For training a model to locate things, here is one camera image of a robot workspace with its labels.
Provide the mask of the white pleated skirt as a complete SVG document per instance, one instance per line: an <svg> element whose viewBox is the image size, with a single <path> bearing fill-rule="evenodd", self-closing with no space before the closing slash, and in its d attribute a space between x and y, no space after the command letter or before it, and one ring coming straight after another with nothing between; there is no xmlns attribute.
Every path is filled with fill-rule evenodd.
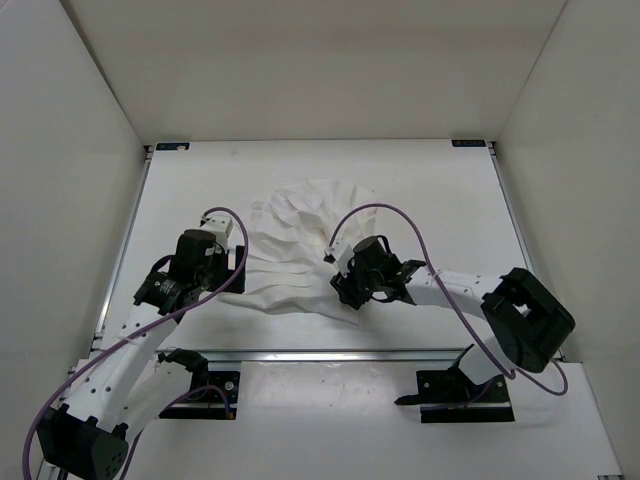
<svg viewBox="0 0 640 480"><path fill-rule="evenodd" d="M247 222L245 292L219 300L269 315L318 314L357 324L358 312L330 286L336 270L324 261L325 249L345 215L375 201L373 191L338 179L306 180L255 201Z"/></svg>

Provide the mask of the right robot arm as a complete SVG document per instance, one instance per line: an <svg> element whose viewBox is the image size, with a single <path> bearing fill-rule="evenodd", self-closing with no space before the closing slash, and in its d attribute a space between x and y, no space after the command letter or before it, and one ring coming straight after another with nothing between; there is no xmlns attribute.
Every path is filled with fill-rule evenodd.
<svg viewBox="0 0 640 480"><path fill-rule="evenodd" d="M442 372L439 402L471 404L492 381L517 375L550 395L567 394L567 376L558 389L536 377L553 363L576 323L529 270L515 267L500 276L438 270L428 258L401 261L383 235L354 246L332 243L324 260L336 268L330 284L340 302L354 310L369 301L398 301L456 314L473 342Z"/></svg>

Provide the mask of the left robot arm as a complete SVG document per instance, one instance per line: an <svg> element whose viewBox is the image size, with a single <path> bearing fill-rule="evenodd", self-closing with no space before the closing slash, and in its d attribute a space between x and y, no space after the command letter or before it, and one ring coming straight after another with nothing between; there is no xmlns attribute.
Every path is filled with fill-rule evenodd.
<svg viewBox="0 0 640 480"><path fill-rule="evenodd" d="M81 367L59 406L39 416L35 433L46 462L80 478L113 479L155 417L176 399L208 389L204 356L159 352L185 314L222 292L245 288L246 247L229 248L228 217L185 230L137 289L120 338Z"/></svg>

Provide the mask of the right blue corner label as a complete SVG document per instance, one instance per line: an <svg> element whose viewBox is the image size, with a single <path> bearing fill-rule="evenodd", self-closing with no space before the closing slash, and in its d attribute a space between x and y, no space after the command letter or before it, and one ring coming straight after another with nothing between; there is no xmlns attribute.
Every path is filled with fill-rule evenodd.
<svg viewBox="0 0 640 480"><path fill-rule="evenodd" d="M486 142L482 139L452 139L454 148L485 148Z"/></svg>

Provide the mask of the blue corner label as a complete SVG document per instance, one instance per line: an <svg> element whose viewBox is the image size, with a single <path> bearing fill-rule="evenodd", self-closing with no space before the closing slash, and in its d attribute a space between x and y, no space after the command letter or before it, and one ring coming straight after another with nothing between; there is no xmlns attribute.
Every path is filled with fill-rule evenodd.
<svg viewBox="0 0 640 480"><path fill-rule="evenodd" d="M189 142L160 142L155 146L156 151L187 151L189 148Z"/></svg>
<svg viewBox="0 0 640 480"><path fill-rule="evenodd" d="M482 139L452 139L454 148L485 148L486 142Z"/></svg>

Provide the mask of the left blue corner label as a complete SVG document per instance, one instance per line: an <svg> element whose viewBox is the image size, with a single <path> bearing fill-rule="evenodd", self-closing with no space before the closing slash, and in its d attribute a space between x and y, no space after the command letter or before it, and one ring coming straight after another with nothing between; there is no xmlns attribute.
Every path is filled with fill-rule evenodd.
<svg viewBox="0 0 640 480"><path fill-rule="evenodd" d="M189 148L189 142L160 142L155 146L156 151L187 151Z"/></svg>

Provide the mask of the aluminium table front rail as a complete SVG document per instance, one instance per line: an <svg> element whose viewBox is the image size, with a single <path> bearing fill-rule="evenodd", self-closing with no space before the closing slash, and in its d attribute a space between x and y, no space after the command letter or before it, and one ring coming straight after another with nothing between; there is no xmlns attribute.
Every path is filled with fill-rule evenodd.
<svg viewBox="0 0 640 480"><path fill-rule="evenodd" d="M460 349L374 349L374 350L213 350L198 353L215 363L239 362L453 362Z"/></svg>

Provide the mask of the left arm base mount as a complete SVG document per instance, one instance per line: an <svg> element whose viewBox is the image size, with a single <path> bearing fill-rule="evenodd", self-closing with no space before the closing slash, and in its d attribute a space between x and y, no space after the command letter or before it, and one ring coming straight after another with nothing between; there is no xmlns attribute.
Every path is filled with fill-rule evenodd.
<svg viewBox="0 0 640 480"><path fill-rule="evenodd" d="M236 419L241 380L239 370L211 367L203 355L184 349L160 352L157 363L178 366L190 375L186 390L188 396L165 408L159 415L161 419Z"/></svg>

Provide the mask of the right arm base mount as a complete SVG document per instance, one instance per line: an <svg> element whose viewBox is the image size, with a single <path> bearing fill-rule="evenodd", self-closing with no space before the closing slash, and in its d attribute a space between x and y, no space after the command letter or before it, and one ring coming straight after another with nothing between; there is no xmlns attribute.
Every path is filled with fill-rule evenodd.
<svg viewBox="0 0 640 480"><path fill-rule="evenodd" d="M515 421L506 379L496 374L476 385L460 370L466 348L445 370L417 370L415 393L401 395L394 404L417 406L422 424L511 423Z"/></svg>

